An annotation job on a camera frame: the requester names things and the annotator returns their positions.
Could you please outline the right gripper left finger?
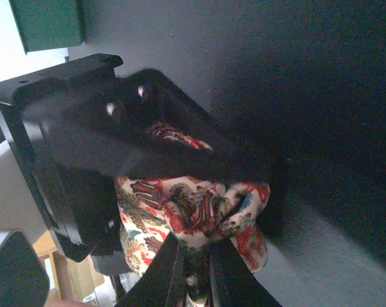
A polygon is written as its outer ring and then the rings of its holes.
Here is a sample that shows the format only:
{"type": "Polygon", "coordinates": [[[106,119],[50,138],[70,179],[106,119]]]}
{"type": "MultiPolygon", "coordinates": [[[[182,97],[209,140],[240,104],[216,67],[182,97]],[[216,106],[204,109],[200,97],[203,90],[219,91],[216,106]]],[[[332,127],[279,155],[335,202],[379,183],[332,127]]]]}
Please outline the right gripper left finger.
{"type": "Polygon", "coordinates": [[[187,289],[183,251],[169,234],[142,278],[117,306],[185,306],[187,289]]]}

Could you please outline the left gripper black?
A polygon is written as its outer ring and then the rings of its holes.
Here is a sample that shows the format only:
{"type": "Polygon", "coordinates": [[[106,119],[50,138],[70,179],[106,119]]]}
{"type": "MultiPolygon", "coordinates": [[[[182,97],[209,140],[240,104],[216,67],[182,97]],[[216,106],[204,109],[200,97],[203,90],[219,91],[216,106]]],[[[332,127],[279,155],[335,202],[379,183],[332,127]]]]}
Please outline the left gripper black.
{"type": "Polygon", "coordinates": [[[0,128],[58,251],[80,262],[114,231],[112,178],[100,171],[97,104],[86,101],[114,80],[119,56],[93,54],[0,82],[0,128]]]}

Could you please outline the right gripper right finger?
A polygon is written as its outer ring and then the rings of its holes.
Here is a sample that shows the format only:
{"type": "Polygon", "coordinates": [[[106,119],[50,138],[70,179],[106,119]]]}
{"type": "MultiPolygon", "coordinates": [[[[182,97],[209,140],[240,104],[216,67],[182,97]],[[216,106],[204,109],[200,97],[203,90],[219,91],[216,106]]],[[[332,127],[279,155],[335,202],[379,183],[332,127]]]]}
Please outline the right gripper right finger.
{"type": "Polygon", "coordinates": [[[281,305],[256,280],[229,239],[210,246],[209,257],[211,306],[281,305]]]}

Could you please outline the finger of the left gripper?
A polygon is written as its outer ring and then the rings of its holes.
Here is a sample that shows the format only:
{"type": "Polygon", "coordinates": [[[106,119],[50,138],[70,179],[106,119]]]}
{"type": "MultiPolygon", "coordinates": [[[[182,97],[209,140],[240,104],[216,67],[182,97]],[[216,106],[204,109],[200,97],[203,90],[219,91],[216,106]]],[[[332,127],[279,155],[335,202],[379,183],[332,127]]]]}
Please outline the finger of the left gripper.
{"type": "Polygon", "coordinates": [[[220,127],[156,70],[74,90],[52,149],[62,165],[111,177],[267,182],[273,173],[269,149],[220,127]]]}

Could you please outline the floral patterned tie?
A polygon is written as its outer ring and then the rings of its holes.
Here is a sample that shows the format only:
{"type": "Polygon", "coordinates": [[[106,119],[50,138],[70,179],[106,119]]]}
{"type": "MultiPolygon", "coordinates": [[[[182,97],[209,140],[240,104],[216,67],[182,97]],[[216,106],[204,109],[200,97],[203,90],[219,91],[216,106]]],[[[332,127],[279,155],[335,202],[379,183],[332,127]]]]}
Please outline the floral patterned tie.
{"type": "Polygon", "coordinates": [[[256,225],[270,197],[267,183],[222,184],[191,176],[114,180],[127,265],[142,276],[169,234],[186,250],[188,306],[208,306],[210,244],[229,239],[251,272],[267,260],[256,225]]]}

